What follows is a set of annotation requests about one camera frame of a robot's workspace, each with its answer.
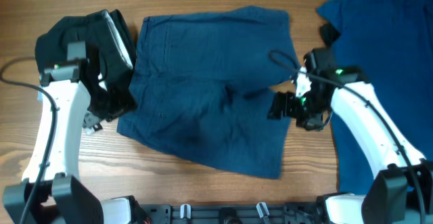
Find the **navy blue shorts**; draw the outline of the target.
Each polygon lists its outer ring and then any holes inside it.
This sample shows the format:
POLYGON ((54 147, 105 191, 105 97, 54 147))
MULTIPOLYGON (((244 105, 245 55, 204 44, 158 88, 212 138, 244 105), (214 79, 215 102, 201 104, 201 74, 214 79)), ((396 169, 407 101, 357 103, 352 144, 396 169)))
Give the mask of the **navy blue shorts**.
POLYGON ((269 58, 274 49, 295 54, 283 10, 146 17, 129 86, 137 108, 117 131, 215 169, 279 178, 290 121, 267 114, 272 86, 290 74, 269 58))

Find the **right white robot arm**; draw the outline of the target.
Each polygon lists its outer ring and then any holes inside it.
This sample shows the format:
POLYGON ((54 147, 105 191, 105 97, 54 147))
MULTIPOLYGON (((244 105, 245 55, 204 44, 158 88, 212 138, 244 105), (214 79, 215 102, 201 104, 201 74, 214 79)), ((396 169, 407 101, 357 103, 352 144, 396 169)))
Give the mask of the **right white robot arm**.
POLYGON ((362 149, 374 181, 365 195, 350 192, 319 196, 310 214, 314 223, 431 223, 432 162, 399 131, 382 107, 366 74, 356 66, 338 67, 328 48, 288 66, 269 52, 272 62, 294 72, 293 92, 278 92, 268 118, 296 119, 307 131, 320 131, 323 115, 338 115, 362 149))

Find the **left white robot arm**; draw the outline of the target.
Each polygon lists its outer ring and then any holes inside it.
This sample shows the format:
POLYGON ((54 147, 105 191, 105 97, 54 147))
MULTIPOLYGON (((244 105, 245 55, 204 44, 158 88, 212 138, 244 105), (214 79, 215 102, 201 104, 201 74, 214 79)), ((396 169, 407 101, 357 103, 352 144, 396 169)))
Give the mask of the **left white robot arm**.
POLYGON ((35 148, 22 180, 5 188, 14 223, 134 223, 131 197, 101 201, 82 183, 78 155, 83 130, 128 112, 133 100, 116 87, 133 69, 126 46, 69 43, 63 54, 38 52, 43 110, 35 148))

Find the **black folded clothes pile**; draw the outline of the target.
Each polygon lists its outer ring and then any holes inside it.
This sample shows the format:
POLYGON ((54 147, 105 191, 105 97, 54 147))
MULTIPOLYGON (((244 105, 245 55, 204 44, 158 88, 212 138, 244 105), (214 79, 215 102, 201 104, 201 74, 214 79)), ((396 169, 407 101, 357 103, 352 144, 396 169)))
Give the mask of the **black folded clothes pile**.
POLYGON ((84 41, 98 51, 98 82, 101 89, 91 102, 89 111, 98 118, 111 121, 135 109, 129 93, 136 60, 136 49, 121 12, 103 9, 87 16, 66 16, 35 45, 38 71, 47 65, 67 60, 69 43, 84 41))

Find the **black garment under shirt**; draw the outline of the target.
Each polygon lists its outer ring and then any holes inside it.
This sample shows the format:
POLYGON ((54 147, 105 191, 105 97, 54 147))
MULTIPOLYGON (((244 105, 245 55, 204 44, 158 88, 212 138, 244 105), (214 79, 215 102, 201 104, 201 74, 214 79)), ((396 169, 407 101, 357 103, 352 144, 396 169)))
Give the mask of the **black garment under shirt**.
POLYGON ((320 26, 319 34, 327 47, 330 47, 340 37, 340 32, 330 23, 320 26))

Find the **blue polo shirt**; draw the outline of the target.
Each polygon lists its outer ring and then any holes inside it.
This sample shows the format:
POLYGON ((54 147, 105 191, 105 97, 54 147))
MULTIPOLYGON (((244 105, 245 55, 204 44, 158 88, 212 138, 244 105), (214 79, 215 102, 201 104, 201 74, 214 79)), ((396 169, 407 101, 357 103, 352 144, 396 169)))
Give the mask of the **blue polo shirt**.
POLYGON ((432 0, 329 0, 317 13, 339 67, 359 66, 409 142, 432 159, 432 0))

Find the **light blue cloth corner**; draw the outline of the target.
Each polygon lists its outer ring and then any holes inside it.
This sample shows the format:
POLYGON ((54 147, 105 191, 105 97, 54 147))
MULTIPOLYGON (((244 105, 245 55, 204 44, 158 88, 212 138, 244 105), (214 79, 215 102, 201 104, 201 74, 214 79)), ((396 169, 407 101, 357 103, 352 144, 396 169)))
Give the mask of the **light blue cloth corner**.
POLYGON ((40 91, 38 92, 37 100, 40 102, 43 101, 43 94, 40 91))

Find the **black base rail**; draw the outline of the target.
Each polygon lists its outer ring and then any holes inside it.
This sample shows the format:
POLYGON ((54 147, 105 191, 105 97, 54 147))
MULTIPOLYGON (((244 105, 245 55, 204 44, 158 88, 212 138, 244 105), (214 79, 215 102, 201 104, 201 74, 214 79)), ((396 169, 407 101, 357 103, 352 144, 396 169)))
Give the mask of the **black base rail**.
POLYGON ((287 202, 250 205, 142 204, 148 223, 160 224, 307 224, 323 223, 321 211, 314 202, 287 202))

